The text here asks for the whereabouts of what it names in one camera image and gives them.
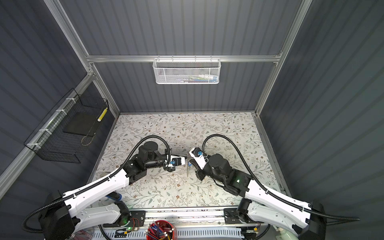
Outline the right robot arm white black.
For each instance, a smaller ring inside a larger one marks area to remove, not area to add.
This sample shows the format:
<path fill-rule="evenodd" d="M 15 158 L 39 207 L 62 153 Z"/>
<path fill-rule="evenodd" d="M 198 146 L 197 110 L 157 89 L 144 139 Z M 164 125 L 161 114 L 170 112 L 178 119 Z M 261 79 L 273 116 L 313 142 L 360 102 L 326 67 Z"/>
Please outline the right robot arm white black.
<path fill-rule="evenodd" d="M 259 185 L 251 175 L 232 168 L 219 154 L 208 156 L 197 150 L 190 155 L 200 180 L 210 177 L 226 192 L 242 197 L 237 214 L 243 223 L 264 222 L 288 230 L 300 240 L 325 239 L 326 221 L 308 213 L 311 204 Z"/>

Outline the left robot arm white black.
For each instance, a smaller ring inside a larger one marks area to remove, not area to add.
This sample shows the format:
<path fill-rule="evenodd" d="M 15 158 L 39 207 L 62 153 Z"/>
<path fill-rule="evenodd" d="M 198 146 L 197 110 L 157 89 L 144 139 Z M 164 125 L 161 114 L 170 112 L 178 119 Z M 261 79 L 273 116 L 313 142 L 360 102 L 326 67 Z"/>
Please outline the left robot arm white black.
<path fill-rule="evenodd" d="M 152 141 L 141 145 L 139 152 L 104 178 L 62 196 L 64 201 L 43 210 L 38 220 L 46 240 L 66 240 L 72 234 L 99 225 L 133 228 L 140 222 L 134 219 L 117 192 L 147 175 L 148 169 L 161 168 L 168 172 L 186 163 L 181 156 L 158 151 Z"/>

